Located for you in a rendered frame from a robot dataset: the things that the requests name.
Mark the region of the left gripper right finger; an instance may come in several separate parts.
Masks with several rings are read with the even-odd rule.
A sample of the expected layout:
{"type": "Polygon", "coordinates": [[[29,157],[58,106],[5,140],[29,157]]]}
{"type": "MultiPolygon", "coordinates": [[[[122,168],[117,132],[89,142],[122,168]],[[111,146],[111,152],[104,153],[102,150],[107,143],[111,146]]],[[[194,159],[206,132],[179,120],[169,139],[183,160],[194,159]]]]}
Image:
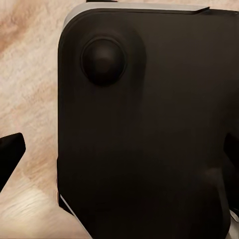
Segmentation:
{"type": "Polygon", "coordinates": [[[224,141],[223,150],[239,172],[239,134],[228,132],[224,141]]]}

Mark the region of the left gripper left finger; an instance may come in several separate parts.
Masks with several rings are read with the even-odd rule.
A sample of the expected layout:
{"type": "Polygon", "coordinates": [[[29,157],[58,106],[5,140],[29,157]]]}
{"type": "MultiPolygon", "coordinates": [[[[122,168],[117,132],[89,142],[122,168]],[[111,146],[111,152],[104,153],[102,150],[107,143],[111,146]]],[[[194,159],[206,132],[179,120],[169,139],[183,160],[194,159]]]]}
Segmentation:
{"type": "Polygon", "coordinates": [[[21,132],[0,138],[0,192],[26,152],[21,132]]]}

